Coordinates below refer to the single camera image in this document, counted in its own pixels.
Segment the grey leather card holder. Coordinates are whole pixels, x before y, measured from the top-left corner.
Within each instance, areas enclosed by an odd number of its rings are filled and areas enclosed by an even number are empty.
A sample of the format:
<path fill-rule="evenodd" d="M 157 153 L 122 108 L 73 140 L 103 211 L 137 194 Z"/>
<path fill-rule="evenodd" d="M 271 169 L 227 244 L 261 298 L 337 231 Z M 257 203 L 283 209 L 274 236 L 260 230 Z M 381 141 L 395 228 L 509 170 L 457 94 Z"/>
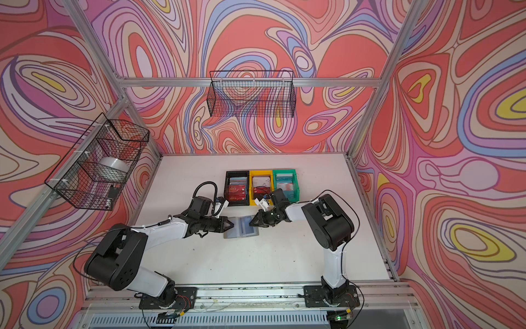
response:
<path fill-rule="evenodd" d="M 228 220 L 232 222 L 233 226 L 223 233 L 223 238 L 238 239 L 257 237 L 259 235 L 259 228 L 250 226 L 252 219 L 253 216 L 229 217 Z"/>

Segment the blue card from holder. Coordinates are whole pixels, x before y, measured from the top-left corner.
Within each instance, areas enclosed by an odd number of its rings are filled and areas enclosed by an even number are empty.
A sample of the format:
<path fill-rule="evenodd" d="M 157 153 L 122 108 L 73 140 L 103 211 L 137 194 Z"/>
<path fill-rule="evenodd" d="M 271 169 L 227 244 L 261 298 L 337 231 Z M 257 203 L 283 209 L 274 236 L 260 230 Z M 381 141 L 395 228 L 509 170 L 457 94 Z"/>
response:
<path fill-rule="evenodd" d="M 257 227 L 251 227 L 249 225 L 249 222 L 252 220 L 250 216 L 241 217 L 240 219 L 240 225 L 241 225 L 241 236 L 242 237 L 254 237 L 259 235 L 259 231 Z"/>

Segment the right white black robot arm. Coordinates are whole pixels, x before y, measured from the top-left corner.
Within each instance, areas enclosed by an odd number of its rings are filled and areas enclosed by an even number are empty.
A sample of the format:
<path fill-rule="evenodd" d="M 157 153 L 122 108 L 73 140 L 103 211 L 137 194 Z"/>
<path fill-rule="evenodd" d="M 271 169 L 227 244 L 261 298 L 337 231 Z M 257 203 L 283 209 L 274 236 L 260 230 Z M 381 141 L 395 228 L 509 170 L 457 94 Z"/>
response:
<path fill-rule="evenodd" d="M 308 308 L 360 306 L 357 286 L 349 282 L 344 271 L 345 245 L 356 230 L 348 214 L 329 194 L 309 202 L 292 203 L 282 189 L 270 193 L 273 207 L 260 201 L 260 210 L 249 222 L 251 227 L 269 228 L 282 222 L 308 223 L 317 243 L 324 251 L 324 270 L 320 285 L 307 285 L 299 295 Z"/>

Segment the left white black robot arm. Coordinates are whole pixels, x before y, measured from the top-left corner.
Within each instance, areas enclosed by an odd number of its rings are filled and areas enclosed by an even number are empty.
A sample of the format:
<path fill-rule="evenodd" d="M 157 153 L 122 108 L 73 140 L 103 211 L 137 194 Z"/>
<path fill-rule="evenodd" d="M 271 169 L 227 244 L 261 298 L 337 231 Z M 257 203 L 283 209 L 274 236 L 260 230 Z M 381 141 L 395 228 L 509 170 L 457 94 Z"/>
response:
<path fill-rule="evenodd" d="M 178 292 L 174 280 L 141 265 L 148 249 L 197 235 L 224 233 L 234 224 L 222 215 L 229 202 L 224 197 L 215 201 L 194 196 L 190 206 L 178 215 L 146 226 L 114 225 L 102 238 L 84 264 L 87 276 L 114 291 L 124 289 L 141 295 L 148 307 L 174 308 L 182 299 L 184 308 L 191 302 Z"/>

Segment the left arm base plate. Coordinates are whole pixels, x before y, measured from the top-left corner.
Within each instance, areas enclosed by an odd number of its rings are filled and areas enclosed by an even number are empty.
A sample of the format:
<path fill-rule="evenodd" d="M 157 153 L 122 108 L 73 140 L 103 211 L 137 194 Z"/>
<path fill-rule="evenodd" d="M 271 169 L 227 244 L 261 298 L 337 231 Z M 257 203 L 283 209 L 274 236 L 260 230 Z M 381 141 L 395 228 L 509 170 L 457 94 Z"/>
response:
<path fill-rule="evenodd" d="M 139 309 L 188 311 L 195 307 L 197 292 L 197 287 L 168 287 L 159 297 L 142 296 Z"/>

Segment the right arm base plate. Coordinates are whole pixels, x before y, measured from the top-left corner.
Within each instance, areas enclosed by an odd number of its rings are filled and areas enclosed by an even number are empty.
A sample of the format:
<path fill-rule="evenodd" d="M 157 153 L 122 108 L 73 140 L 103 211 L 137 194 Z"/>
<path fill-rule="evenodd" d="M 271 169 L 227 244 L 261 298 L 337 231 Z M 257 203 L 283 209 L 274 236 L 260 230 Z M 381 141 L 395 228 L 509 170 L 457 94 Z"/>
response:
<path fill-rule="evenodd" d="M 346 307 L 354 309 L 361 305 L 357 287 L 345 284 L 339 288 L 328 285 L 307 285 L 301 294 L 308 308 Z"/>

